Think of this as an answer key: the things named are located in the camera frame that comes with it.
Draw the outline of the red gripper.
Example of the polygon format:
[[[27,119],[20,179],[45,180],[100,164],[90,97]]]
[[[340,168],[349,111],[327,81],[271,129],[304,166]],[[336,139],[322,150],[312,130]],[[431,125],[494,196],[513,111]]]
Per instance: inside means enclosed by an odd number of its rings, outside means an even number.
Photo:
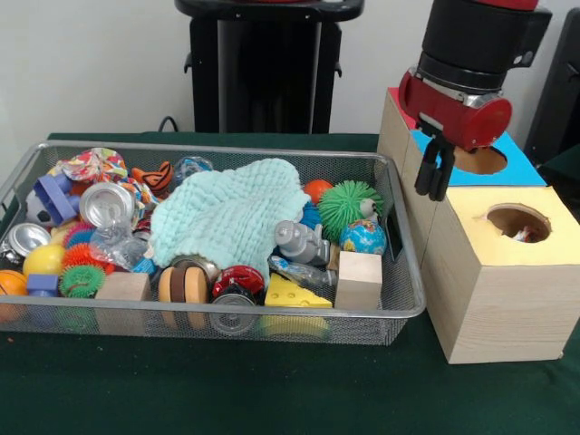
[[[455,165],[455,146],[472,151],[490,147],[507,129],[512,105],[498,93],[468,94],[408,70],[399,85],[399,103],[417,126],[432,136],[420,162],[414,187],[433,201],[445,198]]]

